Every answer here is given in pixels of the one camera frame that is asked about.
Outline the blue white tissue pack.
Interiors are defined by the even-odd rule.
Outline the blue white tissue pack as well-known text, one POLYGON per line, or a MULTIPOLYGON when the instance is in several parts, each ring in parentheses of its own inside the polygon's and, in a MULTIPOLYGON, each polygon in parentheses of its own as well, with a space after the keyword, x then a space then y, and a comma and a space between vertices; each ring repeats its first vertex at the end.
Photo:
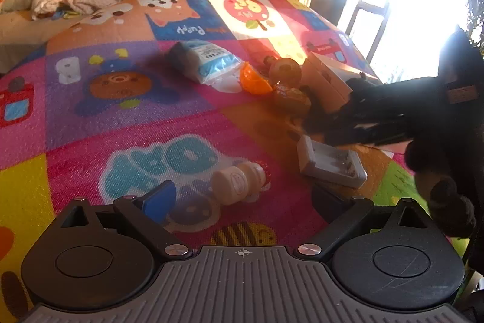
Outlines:
POLYGON ((243 61, 232 52, 203 40, 177 42, 168 52, 172 66, 187 79, 226 94, 242 91, 243 61))

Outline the orange plastic toy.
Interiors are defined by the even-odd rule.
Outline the orange plastic toy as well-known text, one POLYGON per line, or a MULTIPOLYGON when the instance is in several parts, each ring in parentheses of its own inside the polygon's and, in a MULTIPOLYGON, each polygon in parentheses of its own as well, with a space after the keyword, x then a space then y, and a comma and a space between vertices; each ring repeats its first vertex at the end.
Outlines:
POLYGON ((240 85, 243 90, 253 95, 267 95, 273 90, 269 81, 260 75, 249 62, 240 69, 240 85))

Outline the white battery charger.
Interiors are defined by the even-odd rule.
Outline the white battery charger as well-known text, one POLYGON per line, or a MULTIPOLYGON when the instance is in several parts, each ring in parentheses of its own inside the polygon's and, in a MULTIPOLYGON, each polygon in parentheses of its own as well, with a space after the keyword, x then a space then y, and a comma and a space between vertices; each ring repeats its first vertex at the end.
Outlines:
POLYGON ((358 154, 312 140, 303 135, 297 143, 299 169, 303 175, 332 184, 359 189, 368 175, 358 154))

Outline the small yogurt drink bottle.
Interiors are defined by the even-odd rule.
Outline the small yogurt drink bottle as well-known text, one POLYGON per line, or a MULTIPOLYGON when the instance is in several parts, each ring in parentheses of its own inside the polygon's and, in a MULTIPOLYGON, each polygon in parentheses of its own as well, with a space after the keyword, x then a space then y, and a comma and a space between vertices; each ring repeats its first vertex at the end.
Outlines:
POLYGON ((254 203, 271 188, 271 176, 264 161, 243 161, 212 174, 212 195, 224 206, 254 203))

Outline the orange cartoon figurine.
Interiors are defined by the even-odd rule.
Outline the orange cartoon figurine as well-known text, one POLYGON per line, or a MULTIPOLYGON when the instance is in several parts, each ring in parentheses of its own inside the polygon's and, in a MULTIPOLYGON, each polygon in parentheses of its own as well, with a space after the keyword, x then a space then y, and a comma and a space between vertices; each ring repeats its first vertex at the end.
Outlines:
POLYGON ((312 105, 305 93, 282 84, 275 86, 273 98, 278 108, 296 116, 306 116, 312 105))

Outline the white cardboard box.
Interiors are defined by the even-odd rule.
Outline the white cardboard box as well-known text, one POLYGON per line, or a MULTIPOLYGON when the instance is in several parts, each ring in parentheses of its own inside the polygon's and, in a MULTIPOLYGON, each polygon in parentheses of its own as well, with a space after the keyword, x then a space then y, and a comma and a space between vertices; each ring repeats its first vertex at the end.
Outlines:
POLYGON ((301 71, 301 85, 309 88, 326 112, 339 110, 355 88, 381 83, 377 77, 315 52, 309 52, 301 71))

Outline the colourful cartoon play mat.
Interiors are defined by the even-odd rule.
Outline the colourful cartoon play mat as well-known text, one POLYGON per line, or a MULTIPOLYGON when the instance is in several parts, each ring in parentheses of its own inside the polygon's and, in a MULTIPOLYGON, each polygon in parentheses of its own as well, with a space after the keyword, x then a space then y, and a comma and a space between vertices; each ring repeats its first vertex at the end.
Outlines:
MULTIPOLYGON (((309 52, 377 77, 350 38, 296 0, 125 0, 51 38, 1 79, 4 322, 461 322, 463 264, 420 198, 392 187, 331 257, 296 257, 326 227, 299 169, 302 116, 278 108, 269 68, 309 52), (168 59, 203 40, 273 90, 226 94, 168 59), (217 170, 264 161, 271 188, 221 205, 217 170), (156 257, 114 212, 163 181, 162 223, 192 251, 156 257)), ((357 146, 368 175, 409 175, 357 146)))

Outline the round brown toy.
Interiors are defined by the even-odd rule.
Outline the round brown toy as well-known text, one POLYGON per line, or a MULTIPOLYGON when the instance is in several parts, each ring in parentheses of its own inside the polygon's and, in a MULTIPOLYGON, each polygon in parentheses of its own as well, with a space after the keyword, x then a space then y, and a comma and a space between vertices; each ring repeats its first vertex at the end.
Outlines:
POLYGON ((275 60, 269 68, 271 84, 282 84, 289 88, 298 88, 302 80, 301 66, 293 59, 282 57, 275 60))

